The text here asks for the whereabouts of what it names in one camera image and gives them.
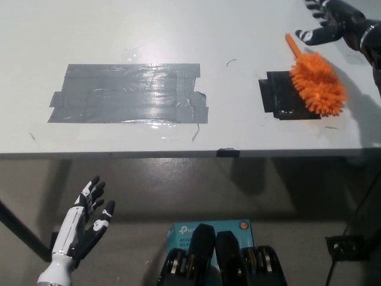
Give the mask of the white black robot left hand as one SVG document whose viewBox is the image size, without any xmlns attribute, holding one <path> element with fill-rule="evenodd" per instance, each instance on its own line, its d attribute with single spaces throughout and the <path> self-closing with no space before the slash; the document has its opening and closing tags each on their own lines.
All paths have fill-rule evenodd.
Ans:
<svg viewBox="0 0 381 286">
<path fill-rule="evenodd" d="M 104 203 L 101 198 L 104 187 L 105 182 L 95 176 L 81 190 L 60 227 L 52 248 L 53 258 L 67 256 L 78 264 L 103 237 L 113 217 L 115 201 L 111 200 L 105 205 L 94 223 L 90 223 L 90 217 Z"/>
</svg>

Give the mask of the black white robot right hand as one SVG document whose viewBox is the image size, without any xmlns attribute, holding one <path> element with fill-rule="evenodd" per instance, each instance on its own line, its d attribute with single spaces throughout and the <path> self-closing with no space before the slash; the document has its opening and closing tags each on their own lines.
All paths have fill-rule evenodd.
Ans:
<svg viewBox="0 0 381 286">
<path fill-rule="evenodd" d="M 367 18 L 345 1 L 305 1 L 320 27 L 296 30 L 295 35 L 308 46 L 322 45 L 344 39 L 355 51 L 380 47 L 380 21 Z"/>
</svg>

